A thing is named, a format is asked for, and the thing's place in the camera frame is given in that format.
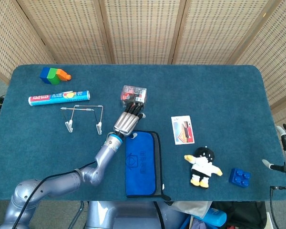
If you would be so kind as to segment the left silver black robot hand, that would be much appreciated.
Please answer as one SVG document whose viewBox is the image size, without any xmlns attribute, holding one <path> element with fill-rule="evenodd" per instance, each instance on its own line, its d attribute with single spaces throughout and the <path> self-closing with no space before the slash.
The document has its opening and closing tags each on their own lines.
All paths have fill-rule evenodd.
<svg viewBox="0 0 286 229">
<path fill-rule="evenodd" d="M 114 134 L 121 139 L 129 136 L 139 120 L 146 117 L 142 110 L 142 103 L 128 103 L 113 127 Z"/>
</svg>

